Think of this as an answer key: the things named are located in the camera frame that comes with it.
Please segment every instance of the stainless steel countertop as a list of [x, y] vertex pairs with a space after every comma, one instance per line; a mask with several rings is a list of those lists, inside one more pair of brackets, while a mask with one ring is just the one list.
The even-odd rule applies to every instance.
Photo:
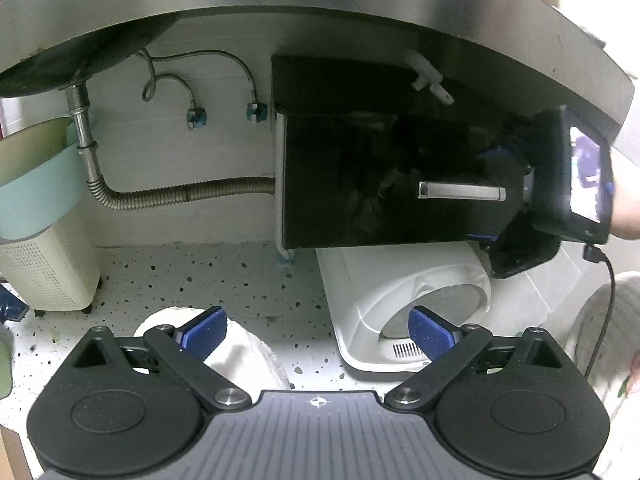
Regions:
[[0, 72], [94, 30], [158, 14], [238, 8], [329, 9], [398, 20], [487, 47], [559, 82], [618, 125], [633, 97], [628, 76], [540, 0], [3, 0]]

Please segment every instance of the power cord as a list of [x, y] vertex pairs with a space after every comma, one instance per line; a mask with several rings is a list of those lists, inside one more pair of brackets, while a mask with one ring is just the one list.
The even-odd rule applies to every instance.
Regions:
[[589, 363], [584, 370], [584, 377], [585, 379], [588, 379], [589, 374], [591, 373], [591, 369], [593, 368], [593, 364], [596, 362], [596, 357], [598, 356], [598, 352], [600, 351], [600, 346], [602, 345], [604, 336], [607, 333], [607, 326], [609, 325], [609, 321], [611, 320], [611, 314], [613, 313], [614, 300], [616, 299], [616, 275], [613, 272], [611, 261], [607, 258], [607, 255], [603, 253], [599, 248], [592, 245], [585, 245], [584, 251], [582, 252], [582, 257], [586, 261], [594, 264], [604, 262], [607, 265], [607, 269], [609, 269], [609, 279], [611, 280], [609, 307], [607, 308], [607, 313], [605, 314], [604, 322], [602, 323], [602, 328], [600, 329], [600, 335], [598, 336], [596, 345], [594, 346], [593, 352], [591, 353], [591, 358], [589, 359]]
[[188, 57], [196, 57], [196, 56], [222, 56], [227, 59], [231, 59], [235, 61], [244, 71], [246, 78], [249, 80], [251, 85], [251, 99], [246, 108], [246, 117], [253, 123], [259, 123], [267, 118], [267, 107], [265, 104], [258, 102], [258, 93], [255, 86], [254, 75], [252, 74], [249, 67], [246, 65], [242, 59], [238, 56], [230, 52], [226, 52], [225, 50], [194, 50], [192, 52], [184, 52], [182, 54], [174, 54], [172, 56], [152, 56], [149, 54], [149, 51], [146, 48], [138, 51], [136, 53], [137, 56], [141, 57], [146, 61], [146, 66], [149, 68], [149, 80], [146, 82], [145, 87], [142, 90], [142, 99], [145, 103], [148, 103], [153, 99], [156, 94], [156, 87], [158, 85], [158, 81], [161, 79], [173, 79], [180, 83], [186, 90], [189, 92], [189, 96], [191, 99], [191, 108], [187, 112], [187, 125], [190, 130], [194, 128], [199, 128], [200, 126], [204, 126], [207, 121], [207, 113], [204, 108], [199, 107], [196, 101], [196, 96], [193, 92], [193, 89], [183, 78], [173, 73], [164, 72], [164, 73], [156, 73], [156, 67], [154, 63], [156, 62], [165, 62], [165, 61], [174, 61], [176, 59], [185, 59]]

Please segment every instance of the white plastic basket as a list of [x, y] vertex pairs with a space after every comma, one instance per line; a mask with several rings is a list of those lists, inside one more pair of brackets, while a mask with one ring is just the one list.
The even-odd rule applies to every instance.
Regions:
[[100, 272], [79, 206], [34, 237], [1, 244], [0, 270], [31, 308], [88, 307]]

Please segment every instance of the plastic bucket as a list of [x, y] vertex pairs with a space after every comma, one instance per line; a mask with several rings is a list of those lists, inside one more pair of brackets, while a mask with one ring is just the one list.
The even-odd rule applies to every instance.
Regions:
[[31, 237], [82, 197], [84, 168], [75, 145], [66, 147], [68, 125], [54, 119], [0, 141], [0, 238]]
[[62, 117], [30, 126], [0, 140], [0, 186], [23, 176], [64, 150], [71, 119]]

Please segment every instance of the speckled floor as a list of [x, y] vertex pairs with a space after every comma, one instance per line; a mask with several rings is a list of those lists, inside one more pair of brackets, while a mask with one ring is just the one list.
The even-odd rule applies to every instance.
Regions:
[[273, 244], [154, 246], [100, 250], [102, 289], [88, 316], [30, 312], [7, 322], [0, 337], [12, 349], [14, 389], [0, 400], [0, 424], [18, 431], [34, 476], [41, 469], [26, 441], [26, 415], [51, 375], [84, 332], [97, 324], [131, 335], [168, 306], [224, 307], [227, 315], [276, 352], [292, 388], [367, 390], [383, 395], [403, 374], [359, 372], [338, 354], [313, 251], [278, 262]]

